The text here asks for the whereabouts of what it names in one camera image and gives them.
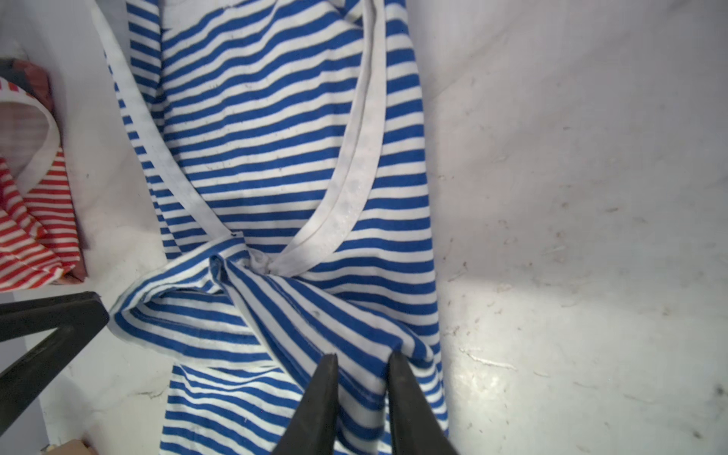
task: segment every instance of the cardboard box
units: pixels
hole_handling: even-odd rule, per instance
[[[86,447],[80,440],[72,440],[63,444],[59,448],[54,448],[46,455],[97,455],[96,451],[90,447]]]

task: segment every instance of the neckline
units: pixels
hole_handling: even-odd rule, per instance
[[[17,191],[21,196],[25,196],[45,178],[55,160],[55,156],[60,147],[58,124],[55,122],[50,111],[40,101],[35,99],[34,96],[30,96],[22,88],[18,87],[17,91],[11,90],[9,88],[9,82],[1,77],[0,87],[2,87],[2,90],[0,90],[0,103],[17,103],[32,106],[45,116],[46,123],[48,124],[43,144],[33,153],[33,156],[28,160],[25,167],[17,175],[13,176]]]
[[[92,20],[127,113],[154,169],[175,199],[213,239],[233,235],[184,175],[159,134],[126,58],[95,0]],[[379,166],[387,109],[384,0],[362,0],[364,49],[349,121],[321,203],[289,244],[268,264],[270,273],[292,277],[320,264],[353,230]]]

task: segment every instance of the white table surface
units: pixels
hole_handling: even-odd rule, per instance
[[[111,306],[165,262],[141,167],[83,2],[21,3],[90,278],[16,297]],[[728,453],[727,5],[409,1],[463,455]],[[102,332],[41,395],[51,441],[155,454],[169,373]]]

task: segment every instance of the stain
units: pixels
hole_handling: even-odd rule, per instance
[[[637,397],[635,395],[630,395],[628,393],[623,393],[622,396],[624,398],[627,398],[628,400],[638,401],[638,402],[644,403],[646,405],[654,405],[654,400],[652,400],[650,398],[641,398],[641,397]]]
[[[714,181],[713,183],[709,183],[706,186],[707,189],[716,187],[728,189],[728,175],[724,175],[723,177],[720,177],[718,180]]]
[[[572,382],[572,384],[577,387],[584,388],[584,389],[599,390],[599,387],[597,387],[597,386],[590,386],[590,385],[582,384],[581,382],[578,382],[578,381],[574,381],[574,382]]]
[[[669,15],[675,14],[676,12],[685,8],[691,2],[692,2],[692,0],[675,0],[674,2],[672,2],[670,4],[670,6],[666,9],[665,12],[667,12]]]
[[[455,273],[455,275],[453,275],[452,277],[448,278],[448,282],[453,282],[453,281],[457,280],[458,278],[460,278],[461,276],[463,276],[466,273],[467,273],[467,262],[463,262],[462,263],[462,267],[460,268],[460,270],[458,270]]]
[[[502,282],[502,283],[499,283],[499,284],[498,284],[498,285],[496,286],[496,292],[497,292],[498,294],[501,294],[501,293],[504,293],[504,292],[508,292],[508,291],[509,291],[509,290],[511,290],[511,289],[513,289],[513,285],[509,285],[509,284],[508,284],[508,283],[506,283],[506,282]]]
[[[154,398],[161,397],[165,393],[166,390],[167,390],[167,387],[162,389],[161,392],[155,392],[155,391],[139,392],[139,393],[135,393],[134,396],[135,397],[145,396],[145,397],[149,398],[149,400],[153,400]]]
[[[448,250],[443,255],[443,261],[445,261],[448,258],[448,254],[450,254],[450,252],[452,251],[454,240],[455,240],[455,237],[450,237],[450,243],[448,244]]]
[[[559,245],[559,246],[555,246],[549,250],[544,251],[543,253],[541,253],[541,255],[546,256],[547,254],[558,253],[559,251],[564,251],[565,249],[566,249],[566,246]]]
[[[462,352],[466,356],[470,357],[471,360],[474,360],[475,362],[478,362],[478,363],[482,363],[483,365],[492,366],[495,368],[505,368],[506,370],[518,371],[518,368],[516,368],[514,365],[511,365],[510,363],[496,362],[494,360],[483,359],[481,357],[474,356],[473,354],[471,354],[470,352],[468,352],[462,348],[460,348],[460,352]]]

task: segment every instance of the blue and white striped shirt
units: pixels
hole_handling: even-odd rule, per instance
[[[394,350],[446,431],[403,0],[129,0],[130,65],[90,6],[170,259],[110,325],[178,363],[161,453],[269,453],[331,352],[338,453],[391,453]]]

